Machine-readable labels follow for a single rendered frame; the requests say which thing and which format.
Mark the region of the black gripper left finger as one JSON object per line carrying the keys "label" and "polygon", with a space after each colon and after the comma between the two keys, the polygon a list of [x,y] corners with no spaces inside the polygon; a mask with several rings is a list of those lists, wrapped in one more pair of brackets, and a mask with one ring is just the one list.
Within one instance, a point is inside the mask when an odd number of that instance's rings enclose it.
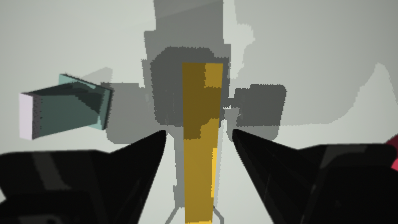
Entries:
{"label": "black gripper left finger", "polygon": [[85,191],[99,224],[139,224],[160,165],[166,130],[111,153],[39,150],[0,155],[0,190],[12,194]]}

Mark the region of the yellow bar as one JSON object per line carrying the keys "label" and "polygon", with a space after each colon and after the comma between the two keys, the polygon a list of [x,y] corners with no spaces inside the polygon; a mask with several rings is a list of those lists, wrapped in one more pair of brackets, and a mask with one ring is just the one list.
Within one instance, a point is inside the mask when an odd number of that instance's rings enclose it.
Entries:
{"label": "yellow bar", "polygon": [[212,224],[222,72],[182,62],[185,224]]}

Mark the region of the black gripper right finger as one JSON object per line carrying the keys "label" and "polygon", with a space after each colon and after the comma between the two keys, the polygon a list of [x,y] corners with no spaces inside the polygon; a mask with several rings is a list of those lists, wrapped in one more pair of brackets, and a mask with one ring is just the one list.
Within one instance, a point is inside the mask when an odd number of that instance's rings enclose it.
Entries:
{"label": "black gripper right finger", "polygon": [[388,143],[318,144],[291,148],[233,129],[236,151],[274,224],[308,224],[328,170],[333,166],[392,167]]}

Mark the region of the red rectangular block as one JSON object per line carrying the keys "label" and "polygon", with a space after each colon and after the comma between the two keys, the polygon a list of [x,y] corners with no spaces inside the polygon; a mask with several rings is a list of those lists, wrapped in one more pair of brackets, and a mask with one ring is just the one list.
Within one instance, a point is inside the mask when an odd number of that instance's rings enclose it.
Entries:
{"label": "red rectangular block", "polygon": [[387,141],[386,143],[391,144],[397,150],[397,157],[396,157],[391,168],[398,171],[398,134],[396,136],[394,136],[392,139],[390,139],[389,141]]}

